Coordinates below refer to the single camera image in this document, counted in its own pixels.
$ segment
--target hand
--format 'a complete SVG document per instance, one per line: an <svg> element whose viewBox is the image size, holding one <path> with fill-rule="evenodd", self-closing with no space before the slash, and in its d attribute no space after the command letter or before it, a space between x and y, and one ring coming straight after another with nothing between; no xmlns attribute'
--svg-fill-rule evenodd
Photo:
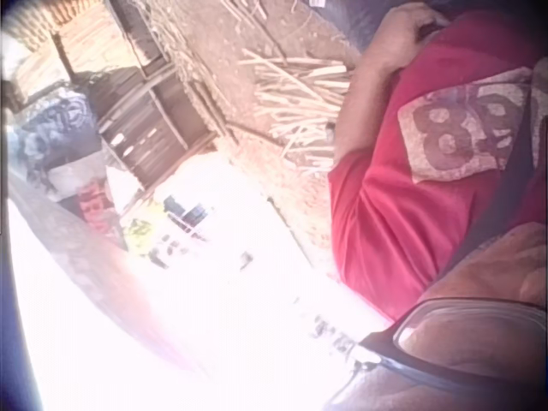
<svg viewBox="0 0 548 411"><path fill-rule="evenodd" d="M431 36L420 39L424 26L446 27L450 22L424 3L406 3L391 9L364 54L368 63L387 74L408 66Z"/></svg>

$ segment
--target bundle of firewood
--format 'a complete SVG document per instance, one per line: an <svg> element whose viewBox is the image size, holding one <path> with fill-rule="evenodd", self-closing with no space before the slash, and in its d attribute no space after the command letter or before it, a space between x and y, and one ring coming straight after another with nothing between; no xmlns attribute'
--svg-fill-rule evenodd
<svg viewBox="0 0 548 411"><path fill-rule="evenodd" d="M351 73L342 62L309 57L263 58L249 50L259 103L257 116L274 120L270 133L283 145L282 157L305 173L326 172L333 164L333 125Z"/></svg>

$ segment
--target skin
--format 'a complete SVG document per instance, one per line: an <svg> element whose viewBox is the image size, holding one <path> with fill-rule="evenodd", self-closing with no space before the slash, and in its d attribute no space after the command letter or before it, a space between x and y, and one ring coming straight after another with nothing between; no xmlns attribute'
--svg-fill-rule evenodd
<svg viewBox="0 0 548 411"><path fill-rule="evenodd" d="M449 22L423 3L407 3L384 18L354 72L337 121L336 163L352 151L374 148L390 96L390 81L419 54L428 41L419 39L419 30L431 24L444 27ZM521 301L545 309L546 227L524 224L491 241L433 284L420 300L450 297ZM526 332L497 322L486 325L469 320L453 324L449 331L443 321L431 321L419 326L405 344L408 352L440 364L459 364L455 367L463 371L522 382L545 380L545 347L528 340ZM500 404L491 405L417 385L380 367L368 373L343 404L329 409L501 409Z"/></svg>

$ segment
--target eyeglasses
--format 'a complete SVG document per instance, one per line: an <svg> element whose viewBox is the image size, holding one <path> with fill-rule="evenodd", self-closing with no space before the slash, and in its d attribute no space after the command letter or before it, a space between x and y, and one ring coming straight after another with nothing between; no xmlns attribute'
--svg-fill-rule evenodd
<svg viewBox="0 0 548 411"><path fill-rule="evenodd" d="M515 301L429 300L350 355L366 370L382 366L457 395L532 400L545 386L520 380L532 369L545 378L546 311Z"/></svg>

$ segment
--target man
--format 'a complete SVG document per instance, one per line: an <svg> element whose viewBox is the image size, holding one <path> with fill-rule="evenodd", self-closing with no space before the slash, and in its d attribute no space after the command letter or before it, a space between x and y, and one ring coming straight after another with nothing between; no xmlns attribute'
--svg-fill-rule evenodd
<svg viewBox="0 0 548 411"><path fill-rule="evenodd" d="M407 3L384 18L338 118L329 180L341 278L396 323L362 342L381 367L333 409L536 404L546 347L544 56L506 15L449 22Z"/></svg>

